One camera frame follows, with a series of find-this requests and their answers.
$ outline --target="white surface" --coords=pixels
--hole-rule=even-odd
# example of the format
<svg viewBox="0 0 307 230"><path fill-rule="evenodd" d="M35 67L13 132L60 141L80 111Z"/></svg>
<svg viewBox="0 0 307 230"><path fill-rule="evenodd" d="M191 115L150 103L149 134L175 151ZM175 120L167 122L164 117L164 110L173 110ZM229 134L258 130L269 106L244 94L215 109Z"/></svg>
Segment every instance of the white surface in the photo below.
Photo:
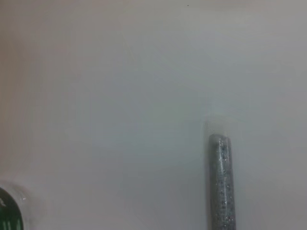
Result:
<svg viewBox="0 0 307 230"><path fill-rule="evenodd" d="M306 6L2 0L1 178L37 198L40 230L203 230L217 113L237 229L305 229Z"/></svg>

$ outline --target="glitter container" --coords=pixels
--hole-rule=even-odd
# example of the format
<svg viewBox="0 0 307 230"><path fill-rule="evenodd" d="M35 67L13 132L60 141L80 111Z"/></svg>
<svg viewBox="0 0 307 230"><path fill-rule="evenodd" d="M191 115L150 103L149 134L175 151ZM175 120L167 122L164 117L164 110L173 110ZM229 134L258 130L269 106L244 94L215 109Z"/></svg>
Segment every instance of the glitter container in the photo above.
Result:
<svg viewBox="0 0 307 230"><path fill-rule="evenodd" d="M208 124L211 225L212 230L236 230L231 143L221 124Z"/></svg>

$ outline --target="glitter tube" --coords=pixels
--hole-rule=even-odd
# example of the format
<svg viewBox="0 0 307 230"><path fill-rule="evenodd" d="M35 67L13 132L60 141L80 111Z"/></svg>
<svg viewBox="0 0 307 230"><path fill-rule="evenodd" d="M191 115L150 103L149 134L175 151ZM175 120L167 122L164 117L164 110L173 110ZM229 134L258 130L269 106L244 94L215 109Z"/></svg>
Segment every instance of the glitter tube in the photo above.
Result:
<svg viewBox="0 0 307 230"><path fill-rule="evenodd" d="M231 143L224 135L209 136L212 230L236 230Z"/></svg>

